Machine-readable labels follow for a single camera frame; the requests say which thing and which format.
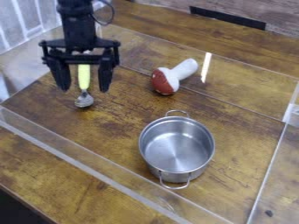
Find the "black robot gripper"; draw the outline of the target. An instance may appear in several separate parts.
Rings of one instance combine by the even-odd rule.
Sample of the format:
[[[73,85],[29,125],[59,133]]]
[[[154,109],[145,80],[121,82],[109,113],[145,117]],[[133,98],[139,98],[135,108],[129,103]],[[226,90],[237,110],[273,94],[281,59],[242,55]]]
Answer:
[[[101,38],[94,17],[65,17],[65,38],[43,40],[42,61],[50,67],[58,87],[71,87],[71,70],[67,64],[99,64],[98,81],[103,93],[109,91],[114,68],[119,64],[121,42]]]

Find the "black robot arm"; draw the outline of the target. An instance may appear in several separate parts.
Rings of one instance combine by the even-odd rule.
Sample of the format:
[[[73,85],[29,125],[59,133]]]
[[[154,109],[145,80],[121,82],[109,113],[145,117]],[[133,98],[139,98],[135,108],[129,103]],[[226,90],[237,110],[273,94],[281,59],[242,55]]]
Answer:
[[[42,61],[51,69],[57,85],[63,91],[71,88],[70,65],[99,65],[99,89],[106,93],[114,68],[121,62],[121,42],[98,36],[93,0],[58,0],[57,9],[65,38],[39,43],[43,50]]]

